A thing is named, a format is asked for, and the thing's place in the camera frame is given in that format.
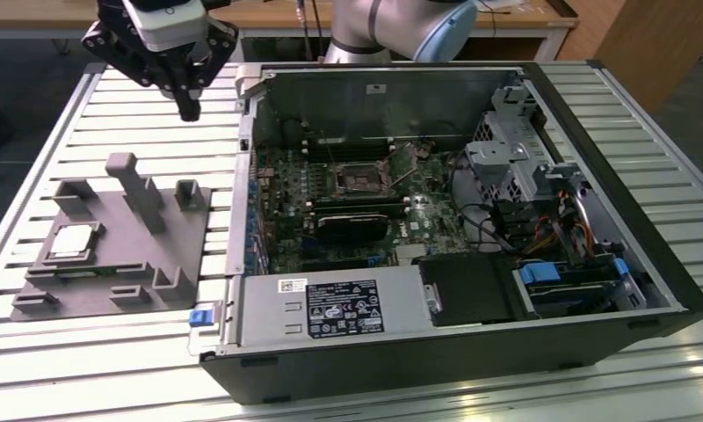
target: cable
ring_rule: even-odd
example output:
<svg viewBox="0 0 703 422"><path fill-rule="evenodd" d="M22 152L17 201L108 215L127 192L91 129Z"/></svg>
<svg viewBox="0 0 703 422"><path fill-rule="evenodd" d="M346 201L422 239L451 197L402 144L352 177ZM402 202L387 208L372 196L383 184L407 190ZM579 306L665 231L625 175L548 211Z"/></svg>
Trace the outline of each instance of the cable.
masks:
<svg viewBox="0 0 703 422"><path fill-rule="evenodd" d="M319 14L316 13L316 0L312 1L312 12L315 13L315 25L316 25L316 55L323 54L323 29L319 27Z"/></svg>
<svg viewBox="0 0 703 422"><path fill-rule="evenodd" d="M311 47L308 46L308 30L307 30L307 14L304 13L304 0L296 0L296 19L299 20L299 26L304 33L304 57L307 61L312 61Z"/></svg>
<svg viewBox="0 0 703 422"><path fill-rule="evenodd" d="M490 17L492 18L492 38L496 38L496 22L494 21L494 15L510 15L511 13L508 11L494 11L492 6L490 6L487 3L483 2L483 0L479 0L479 3L483 7L486 7L490 11L482 11L482 13L487 13Z"/></svg>
<svg viewBox="0 0 703 422"><path fill-rule="evenodd" d="M30 165L33 163L34 163L33 161L0 161L0 165L6 165L6 164L26 164L26 165Z"/></svg>
<svg viewBox="0 0 703 422"><path fill-rule="evenodd" d="M460 214L460 216L463 217L463 221L467 222L468 224L471 224L478 230L480 233L484 233L484 235L487 235L488 237L491 237L494 239L494 241L500 245L500 247L503 248L503 250L508 253L512 253L512 254L516 254L516 255L520 255L520 253L518 252L518 250L515 250L515 248L511 246L511 244L508 244L504 239L502 237L499 237L491 230L486 229L483 227L483 222L486 221L486 219L482 221L482 222L475 222L471 217L468 217L467 215L464 215L463 213Z"/></svg>

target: white sticker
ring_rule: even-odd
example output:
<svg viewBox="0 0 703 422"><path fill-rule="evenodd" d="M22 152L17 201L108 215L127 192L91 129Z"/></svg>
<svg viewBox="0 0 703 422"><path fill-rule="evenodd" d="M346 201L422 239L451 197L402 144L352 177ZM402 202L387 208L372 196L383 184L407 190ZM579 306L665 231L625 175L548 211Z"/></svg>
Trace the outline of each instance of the white sticker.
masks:
<svg viewBox="0 0 703 422"><path fill-rule="evenodd" d="M307 279L283 279L278 280L279 293L296 293L304 291Z"/></svg>
<svg viewBox="0 0 703 422"><path fill-rule="evenodd" d="M387 91L387 86L383 84L370 84L366 86L367 94L384 94Z"/></svg>

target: aluminum extrusion table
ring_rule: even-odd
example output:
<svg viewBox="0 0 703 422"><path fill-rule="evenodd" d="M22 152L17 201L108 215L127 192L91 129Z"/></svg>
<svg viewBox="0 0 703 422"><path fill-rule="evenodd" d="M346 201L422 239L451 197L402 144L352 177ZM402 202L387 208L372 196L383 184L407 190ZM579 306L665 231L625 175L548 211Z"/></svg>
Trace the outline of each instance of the aluminum extrusion table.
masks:
<svg viewBox="0 0 703 422"><path fill-rule="evenodd" d="M703 176L605 70L542 65L649 219L703 288ZM187 311L19 324L10 302L51 226L63 178L118 189L110 152L132 152L160 188L195 178L215 190L199 302L223 295L239 115L235 65L203 93L202 116L122 74L90 68L0 225L0 420L679 420L703 418L703 322L640 342L592 367L264 406L240 406L199 369ZM550 131L564 156L556 133Z"/></svg>

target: wire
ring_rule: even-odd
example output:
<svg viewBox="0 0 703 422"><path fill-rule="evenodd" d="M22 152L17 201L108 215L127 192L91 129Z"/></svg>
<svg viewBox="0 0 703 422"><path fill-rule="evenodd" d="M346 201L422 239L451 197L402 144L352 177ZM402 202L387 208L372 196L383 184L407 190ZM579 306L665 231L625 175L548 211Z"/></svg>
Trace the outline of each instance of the wire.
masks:
<svg viewBox="0 0 703 422"><path fill-rule="evenodd" d="M468 217L467 215L464 215L463 213L460 213L460 216L463 217L463 221L467 222L468 224L471 224L478 230L480 233L484 233L484 235L487 235L488 237L491 237L494 239L494 241L500 245L500 247L503 248L503 250L508 253L512 253L512 254L520 254L518 252L518 250L511 246L511 244L507 243L507 241L499 237L496 235L496 233L494 233L491 230L486 229L483 227L483 222L486 222L488 219L484 219L482 222L475 222L471 217Z"/></svg>
<svg viewBox="0 0 703 422"><path fill-rule="evenodd" d="M539 219L536 222L536 225L534 226L534 240L539 240L539 229L542 228L542 222L544 220L550 220L550 217L544 216Z"/></svg>
<svg viewBox="0 0 703 422"><path fill-rule="evenodd" d="M323 29L319 26L319 14L316 13L316 0L312 1L312 12L315 13L315 25L316 25L316 55L323 54Z"/></svg>
<svg viewBox="0 0 703 422"><path fill-rule="evenodd" d="M575 227L580 228L580 231L583 232L583 240L585 241L585 250L588 251L588 255L593 256L593 239L591 237L591 230L585 226L585 224L581 224L579 222L575 223Z"/></svg>
<svg viewBox="0 0 703 422"><path fill-rule="evenodd" d="M484 3L483 0L479 0L479 3L482 4L483 7L486 7L490 10L490 11L483 12L483 13L488 13L490 17L492 18L492 38L496 38L496 22L494 21L495 12L494 12L492 6L490 6L487 3Z"/></svg>
<svg viewBox="0 0 703 422"><path fill-rule="evenodd" d="M308 46L308 29L307 29L307 14L304 13L304 0L296 0L296 19L299 20L299 26L304 33L304 57L307 61L312 61L311 47Z"/></svg>
<svg viewBox="0 0 703 422"><path fill-rule="evenodd" d="M30 165L33 164L33 161L0 161L0 165L7 165L7 164L25 164Z"/></svg>

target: warning label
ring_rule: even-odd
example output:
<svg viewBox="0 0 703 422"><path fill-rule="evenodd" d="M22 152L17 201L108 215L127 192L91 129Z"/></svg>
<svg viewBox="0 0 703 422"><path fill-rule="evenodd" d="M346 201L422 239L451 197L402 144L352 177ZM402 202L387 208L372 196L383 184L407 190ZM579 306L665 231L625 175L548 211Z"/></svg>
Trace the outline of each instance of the warning label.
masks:
<svg viewBox="0 0 703 422"><path fill-rule="evenodd" d="M383 332L374 280L307 284L307 333L311 338Z"/></svg>

